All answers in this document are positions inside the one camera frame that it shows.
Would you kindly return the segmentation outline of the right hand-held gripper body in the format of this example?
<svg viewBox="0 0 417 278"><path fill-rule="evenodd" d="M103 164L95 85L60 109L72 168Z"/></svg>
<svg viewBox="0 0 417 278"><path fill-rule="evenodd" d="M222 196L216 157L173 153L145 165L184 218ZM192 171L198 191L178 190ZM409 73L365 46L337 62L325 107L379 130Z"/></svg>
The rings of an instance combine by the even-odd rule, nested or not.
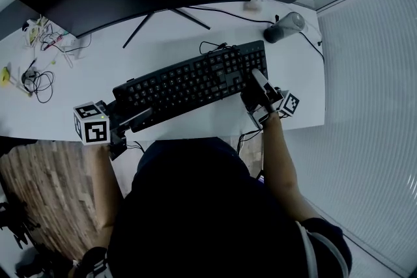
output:
<svg viewBox="0 0 417 278"><path fill-rule="evenodd" d="M266 110L269 113L276 112L279 117L292 117L300 103L300 100L289 90L281 90L279 87L266 90L269 105Z"/></svg>

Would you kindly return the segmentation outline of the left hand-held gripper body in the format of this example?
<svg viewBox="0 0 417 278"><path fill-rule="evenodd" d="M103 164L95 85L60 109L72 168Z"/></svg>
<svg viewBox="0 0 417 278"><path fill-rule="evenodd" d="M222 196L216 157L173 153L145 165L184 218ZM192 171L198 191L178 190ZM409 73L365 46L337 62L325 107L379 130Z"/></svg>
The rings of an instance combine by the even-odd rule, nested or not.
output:
<svg viewBox="0 0 417 278"><path fill-rule="evenodd" d="M115 113L115 102L100 100L73 108L75 131L84 145L108 145L112 161L127 150L126 126Z"/></svg>

